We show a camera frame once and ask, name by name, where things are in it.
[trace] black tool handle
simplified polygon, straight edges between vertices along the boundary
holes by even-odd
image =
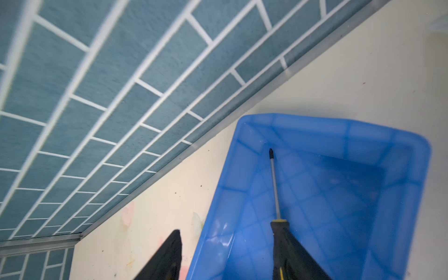
[[[272,221],[271,228],[274,233],[273,280],[331,280],[289,231],[286,220]]]

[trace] blue tile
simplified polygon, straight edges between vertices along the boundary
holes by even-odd
[[[337,221],[332,208],[322,195],[312,197],[302,203],[303,212],[312,227]]]
[[[158,162],[156,162],[149,170],[151,171],[159,171],[163,166],[167,165],[170,161],[172,161],[176,156],[178,156],[181,152],[183,152],[190,145],[180,142],[177,146],[175,146],[169,153],[167,153],[163,158],[161,158]]]
[[[0,171],[0,201],[3,201],[16,176],[16,172]]]
[[[65,258],[64,275],[62,276],[62,280],[69,280],[70,269],[72,268],[74,250],[75,250],[74,248],[69,248],[67,251],[67,257]]]
[[[184,22],[141,79],[165,92],[206,47],[196,30]]]
[[[90,140],[64,175],[86,177],[113,147],[111,144]]]
[[[4,110],[46,122],[84,52],[34,24]]]
[[[42,150],[60,155],[71,155],[102,113],[101,110],[71,100]]]
[[[39,137],[42,126],[0,117],[0,168],[20,169]]]
[[[40,15],[89,45],[114,2],[114,0],[46,0]]]
[[[319,20],[319,1],[308,1],[237,67],[238,73],[250,80]]]
[[[255,81],[253,81],[247,88],[245,88],[237,96],[235,96],[235,98],[233,98],[229,103],[224,105],[218,112],[216,112],[213,116],[211,116],[210,119],[205,121],[200,127],[198,127],[195,131],[193,131],[186,138],[186,140],[192,143],[198,140],[212,127],[217,125],[231,112],[233,112],[246,100],[248,100],[260,89],[262,89],[265,85],[267,85],[270,81],[272,81],[275,77],[277,77],[282,71],[283,68],[280,62],[276,62],[273,66],[271,66],[268,70],[266,70],[266,72],[264,72],[260,77],[258,77]]]
[[[61,228],[59,232],[62,233],[67,231],[73,231],[77,227],[79,227],[85,220],[86,220],[85,218],[73,218],[63,228]]]
[[[201,117],[207,117],[240,87],[235,77],[229,74],[191,110]]]
[[[193,11],[193,16],[214,39],[240,12],[249,0],[204,0]]]
[[[50,251],[47,265],[59,264],[64,261],[65,249]]]
[[[0,9],[0,63],[5,64],[23,1],[4,0]]]
[[[157,99],[157,95],[137,84],[134,85],[95,136],[119,142]]]
[[[51,267],[45,270],[45,276],[43,280],[55,280],[59,279],[61,267]]]
[[[59,204],[39,204],[31,214],[30,218],[48,218],[59,207]]]
[[[243,229],[243,236],[249,252],[257,251],[267,245],[259,223]]]
[[[36,234],[36,237],[42,237],[42,236],[51,236],[55,233],[55,231],[59,227],[44,227],[42,228],[38,234]]]
[[[91,202],[106,203],[114,194],[118,193],[125,185],[121,183],[110,183]]]
[[[163,130],[172,122],[184,108],[174,103],[169,96],[165,101],[146,119],[145,124]]]
[[[15,228],[37,201],[41,191],[15,190],[0,216],[0,228]]]
[[[185,2],[131,1],[76,95],[107,107],[171,25]]]
[[[82,179],[59,178],[42,202],[64,202],[81,182]]]
[[[125,198],[124,195],[117,195],[108,204],[106,204],[103,208],[101,208],[98,212],[95,213],[90,219],[87,220],[87,224],[92,224],[96,222],[99,218],[101,218],[104,214],[106,214],[109,210],[111,210],[115,205],[117,205],[121,200]]]
[[[126,165],[158,133],[145,127],[139,127],[123,145],[107,160],[107,163]]]
[[[154,173],[148,173],[144,172],[142,175],[140,175],[134,182],[132,182],[129,186],[124,189],[121,194],[130,194],[132,193],[136,188],[140,187],[141,184],[146,182],[149,178],[151,178],[154,175]]]
[[[315,231],[322,250],[330,258],[339,258],[354,253],[350,238],[338,223],[332,223]]]
[[[46,189],[67,159],[38,154],[19,188]]]
[[[84,206],[84,208],[76,214],[75,217],[88,217],[93,214],[93,212],[96,211],[101,205],[95,205],[95,204],[87,204]]]
[[[81,226],[79,226],[74,232],[73,234],[76,233],[82,233],[84,232],[86,229],[88,229],[91,226],[91,224],[82,224]]]
[[[62,225],[70,218],[76,211],[78,211],[93,194],[76,193],[51,219],[47,226]]]
[[[331,12],[342,0],[325,0],[327,13]]]
[[[331,4],[330,6],[328,6],[329,2],[333,2],[333,0],[327,0],[327,10],[329,7],[331,7]],[[345,4],[344,7],[336,12],[331,18],[327,19],[315,31],[304,38],[297,46],[292,48],[292,50],[284,56],[287,65],[290,66],[299,58],[301,58],[310,49],[312,49],[315,45],[317,45],[320,41],[322,41],[325,37],[332,33],[336,28],[341,26],[342,23],[344,23],[347,19],[349,19],[352,15],[354,15],[369,2],[370,0],[361,0],[349,1],[347,4]]]
[[[25,255],[7,257],[1,273],[6,274],[21,271],[24,261],[25,261]]]
[[[81,187],[81,191],[97,192],[120,170],[120,167],[102,165],[93,176]]]
[[[152,144],[148,148],[148,151],[159,155],[163,154],[198,123],[198,119],[189,114],[185,114],[172,128]]]
[[[272,26],[278,23],[300,0],[263,0]]]
[[[141,171],[146,169],[157,157],[148,154],[141,154],[125,171],[118,177],[117,181],[129,182],[134,179]]]
[[[258,10],[253,8],[179,85],[172,93],[172,100],[182,108],[187,107],[265,33]]]
[[[36,275],[41,275],[45,264],[45,255],[47,253],[31,254],[28,257],[25,272],[22,280],[35,280]]]
[[[11,233],[13,233],[13,229],[11,230],[0,230],[0,241],[1,240],[8,240]]]
[[[33,235],[45,223],[46,220],[26,220],[16,236]]]

